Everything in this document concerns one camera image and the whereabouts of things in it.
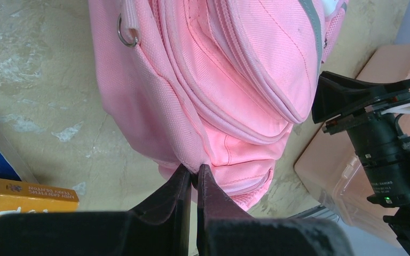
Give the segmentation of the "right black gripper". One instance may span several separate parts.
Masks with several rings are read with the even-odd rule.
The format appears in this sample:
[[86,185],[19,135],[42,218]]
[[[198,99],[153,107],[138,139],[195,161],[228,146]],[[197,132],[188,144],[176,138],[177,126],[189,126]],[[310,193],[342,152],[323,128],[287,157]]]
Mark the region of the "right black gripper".
[[312,106],[314,123],[329,134],[346,132],[373,190],[368,201],[395,208],[383,221],[410,255],[410,136],[402,114],[381,112],[410,103],[410,79],[371,83],[324,71]]

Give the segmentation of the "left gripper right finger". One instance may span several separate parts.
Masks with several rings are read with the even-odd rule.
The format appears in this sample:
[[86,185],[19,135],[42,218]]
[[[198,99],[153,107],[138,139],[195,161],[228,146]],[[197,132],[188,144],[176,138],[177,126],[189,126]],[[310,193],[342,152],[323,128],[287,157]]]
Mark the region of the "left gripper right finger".
[[353,255],[334,221],[252,217],[219,187],[209,165],[200,166],[196,188],[199,255]]

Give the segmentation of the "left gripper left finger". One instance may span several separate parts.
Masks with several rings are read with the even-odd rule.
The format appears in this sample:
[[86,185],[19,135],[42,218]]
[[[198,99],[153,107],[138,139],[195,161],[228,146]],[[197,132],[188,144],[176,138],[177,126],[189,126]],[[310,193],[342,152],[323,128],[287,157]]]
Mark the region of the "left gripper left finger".
[[179,166],[128,211],[3,215],[0,255],[187,255],[191,188]]

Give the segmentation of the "pink student backpack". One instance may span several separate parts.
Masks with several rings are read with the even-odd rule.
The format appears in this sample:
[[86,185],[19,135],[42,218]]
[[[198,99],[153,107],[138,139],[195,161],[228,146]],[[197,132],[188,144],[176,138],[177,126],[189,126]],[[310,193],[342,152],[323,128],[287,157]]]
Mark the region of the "pink student backpack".
[[210,166],[243,210],[268,191],[347,1],[89,1],[104,110],[169,178]]

